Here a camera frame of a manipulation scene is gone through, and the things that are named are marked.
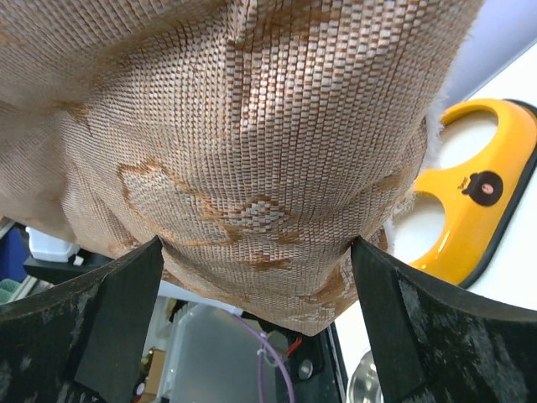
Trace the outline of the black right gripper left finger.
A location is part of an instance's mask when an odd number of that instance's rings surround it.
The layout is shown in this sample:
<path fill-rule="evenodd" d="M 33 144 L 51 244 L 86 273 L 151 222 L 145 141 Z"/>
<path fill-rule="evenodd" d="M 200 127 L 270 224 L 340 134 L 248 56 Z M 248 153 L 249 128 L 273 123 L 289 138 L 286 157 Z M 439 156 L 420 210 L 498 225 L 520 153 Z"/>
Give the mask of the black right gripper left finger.
<path fill-rule="evenodd" d="M 159 238 L 1 307 L 3 402 L 128 402 L 163 271 Z"/>

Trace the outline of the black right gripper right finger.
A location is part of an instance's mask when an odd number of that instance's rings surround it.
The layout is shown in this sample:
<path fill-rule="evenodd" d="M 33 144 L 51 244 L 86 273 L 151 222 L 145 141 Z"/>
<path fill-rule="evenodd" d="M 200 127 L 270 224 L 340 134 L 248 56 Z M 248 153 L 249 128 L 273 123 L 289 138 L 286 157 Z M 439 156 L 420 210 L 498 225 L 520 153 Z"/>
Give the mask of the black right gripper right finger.
<path fill-rule="evenodd" d="M 536 313 L 414 269 L 357 238 L 352 270 L 387 402 L 534 402 Z"/>

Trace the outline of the steel pet bowl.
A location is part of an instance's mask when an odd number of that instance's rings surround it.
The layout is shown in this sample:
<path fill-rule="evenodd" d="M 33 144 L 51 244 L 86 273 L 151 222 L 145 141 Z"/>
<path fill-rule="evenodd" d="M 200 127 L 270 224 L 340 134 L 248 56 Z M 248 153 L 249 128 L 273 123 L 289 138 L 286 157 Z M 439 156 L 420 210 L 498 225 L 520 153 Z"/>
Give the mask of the steel pet bowl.
<path fill-rule="evenodd" d="M 383 403 L 378 371 L 371 350 L 361 357 L 348 381 L 347 403 Z"/>

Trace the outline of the white fluffy pet cushion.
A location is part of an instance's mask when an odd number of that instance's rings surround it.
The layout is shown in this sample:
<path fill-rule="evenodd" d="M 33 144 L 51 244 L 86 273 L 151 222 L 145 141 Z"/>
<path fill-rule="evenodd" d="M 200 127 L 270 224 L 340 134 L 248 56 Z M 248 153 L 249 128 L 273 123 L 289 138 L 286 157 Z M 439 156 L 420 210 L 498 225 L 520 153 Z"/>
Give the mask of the white fluffy pet cushion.
<path fill-rule="evenodd" d="M 1 213 L 311 336 L 436 151 L 479 1 L 4 1 Z"/>

